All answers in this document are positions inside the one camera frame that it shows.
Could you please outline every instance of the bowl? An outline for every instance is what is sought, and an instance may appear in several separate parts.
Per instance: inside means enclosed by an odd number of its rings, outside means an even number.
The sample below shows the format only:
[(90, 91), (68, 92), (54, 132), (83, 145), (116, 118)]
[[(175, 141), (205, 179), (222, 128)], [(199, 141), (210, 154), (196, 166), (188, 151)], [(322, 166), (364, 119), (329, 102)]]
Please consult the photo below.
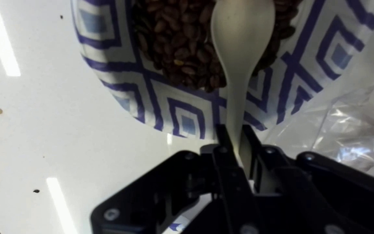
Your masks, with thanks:
[[(84, 61), (135, 119), (177, 136), (214, 138), (212, 126), (224, 122), (225, 89), (207, 93), (167, 84), (137, 50), (132, 4), (71, 0)], [(303, 0), (294, 26), (276, 61), (250, 78), (242, 121), (257, 131), (283, 122), (332, 87), (374, 32), (374, 0)]]

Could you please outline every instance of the plastic bag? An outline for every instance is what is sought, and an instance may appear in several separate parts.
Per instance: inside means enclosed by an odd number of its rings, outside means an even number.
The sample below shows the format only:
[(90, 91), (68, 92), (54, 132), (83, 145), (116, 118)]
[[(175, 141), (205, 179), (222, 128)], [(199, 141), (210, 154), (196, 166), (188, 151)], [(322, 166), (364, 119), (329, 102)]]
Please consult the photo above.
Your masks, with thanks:
[(263, 139), (288, 156), (314, 151), (374, 175), (374, 86), (305, 110)]

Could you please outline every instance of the patterned bowl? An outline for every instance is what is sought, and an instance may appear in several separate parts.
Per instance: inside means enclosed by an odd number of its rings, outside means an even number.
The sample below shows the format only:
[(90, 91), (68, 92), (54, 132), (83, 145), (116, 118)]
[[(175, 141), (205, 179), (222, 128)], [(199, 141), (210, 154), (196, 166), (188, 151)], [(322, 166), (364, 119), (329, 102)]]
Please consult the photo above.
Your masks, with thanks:
[[(133, 43), (132, 2), (71, 0), (83, 58), (137, 121), (177, 136), (212, 138), (212, 126), (224, 121), (224, 89), (167, 84)], [(283, 122), (341, 75), (374, 31), (374, 0), (303, 0), (296, 28), (275, 63), (249, 82), (242, 121), (255, 130)]]

